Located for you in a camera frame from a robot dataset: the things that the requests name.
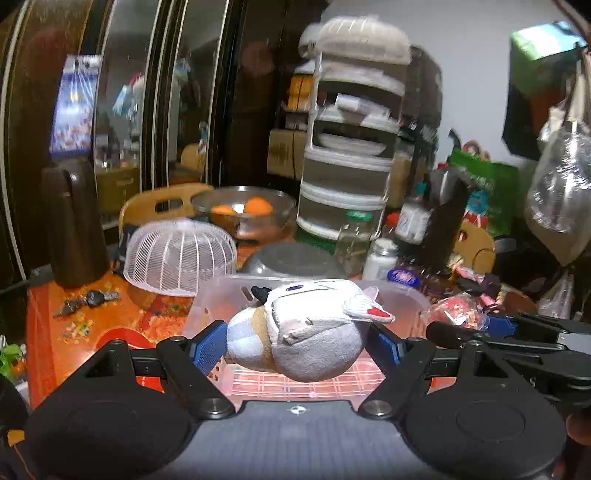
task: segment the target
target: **mesh dome cover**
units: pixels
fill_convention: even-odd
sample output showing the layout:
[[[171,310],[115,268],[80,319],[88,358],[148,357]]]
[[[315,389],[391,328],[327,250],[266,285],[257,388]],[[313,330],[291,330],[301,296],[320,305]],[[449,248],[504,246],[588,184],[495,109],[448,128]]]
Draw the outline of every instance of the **mesh dome cover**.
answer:
[[[186,218],[162,220],[134,232],[124,276],[143,290],[194,297],[200,283],[236,273],[236,257],[234,240],[220,227]]]

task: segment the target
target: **black container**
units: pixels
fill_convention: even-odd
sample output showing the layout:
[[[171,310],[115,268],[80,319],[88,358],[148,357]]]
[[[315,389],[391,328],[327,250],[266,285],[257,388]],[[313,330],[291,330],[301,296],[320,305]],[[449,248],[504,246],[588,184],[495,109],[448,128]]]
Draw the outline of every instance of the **black container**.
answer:
[[[44,168],[41,190],[56,283],[76,288],[98,280],[109,261],[90,163],[69,158]]]
[[[447,266],[462,225],[466,203],[476,185],[455,167],[430,172],[427,184],[424,203],[431,213],[420,244],[408,243],[398,235],[395,242],[400,246],[402,255],[413,257],[428,270],[438,271]]]

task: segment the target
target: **brown thermos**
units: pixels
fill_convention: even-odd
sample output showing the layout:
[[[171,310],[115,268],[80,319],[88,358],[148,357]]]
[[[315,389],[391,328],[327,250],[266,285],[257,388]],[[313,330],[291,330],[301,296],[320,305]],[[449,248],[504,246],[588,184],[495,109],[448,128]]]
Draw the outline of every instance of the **brown thermos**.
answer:
[[[41,189],[56,283],[76,288],[98,280],[109,261],[90,162],[69,158],[44,168]]]

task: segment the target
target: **stacked food container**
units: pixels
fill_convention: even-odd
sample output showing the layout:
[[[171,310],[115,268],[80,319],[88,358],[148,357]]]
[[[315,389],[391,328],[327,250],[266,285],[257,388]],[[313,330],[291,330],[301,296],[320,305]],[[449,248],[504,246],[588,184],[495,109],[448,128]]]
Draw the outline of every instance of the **stacked food container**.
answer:
[[[336,17],[320,30],[301,229],[337,240],[347,211],[361,210],[373,213],[378,236],[410,59],[407,36],[373,18]]]

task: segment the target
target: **red ear tip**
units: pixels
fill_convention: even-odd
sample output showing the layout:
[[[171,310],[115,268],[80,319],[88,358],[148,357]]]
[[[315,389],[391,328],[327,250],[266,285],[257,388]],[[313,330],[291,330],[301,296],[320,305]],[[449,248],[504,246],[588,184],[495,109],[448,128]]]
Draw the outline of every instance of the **red ear tip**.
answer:
[[[383,317],[383,318],[389,318],[390,314],[386,313],[383,310],[377,309],[376,307],[372,307],[370,309],[368,309],[368,313],[370,315],[373,315],[374,317]]]

